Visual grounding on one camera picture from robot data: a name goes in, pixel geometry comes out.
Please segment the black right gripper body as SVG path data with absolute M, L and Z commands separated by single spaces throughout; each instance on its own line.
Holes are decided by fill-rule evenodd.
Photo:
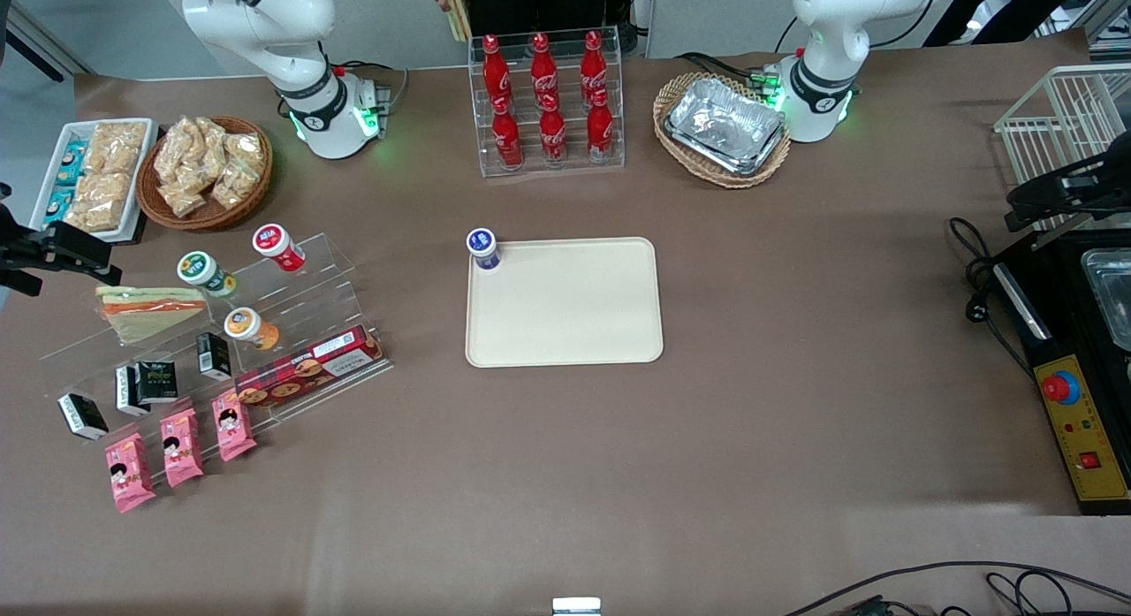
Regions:
M 61 222 L 49 223 L 48 229 L 26 228 L 12 217 L 5 205 L 11 197 L 9 185 L 1 186 L 1 285 L 5 289 L 37 297 L 43 281 L 27 269 L 59 272 L 64 267 L 57 261 L 57 234 Z

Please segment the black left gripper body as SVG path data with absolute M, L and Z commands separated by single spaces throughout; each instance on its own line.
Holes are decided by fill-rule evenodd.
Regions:
M 1104 156 L 1057 175 L 1059 199 L 1067 212 L 1107 217 L 1130 209 L 1130 157 L 1114 151 Z

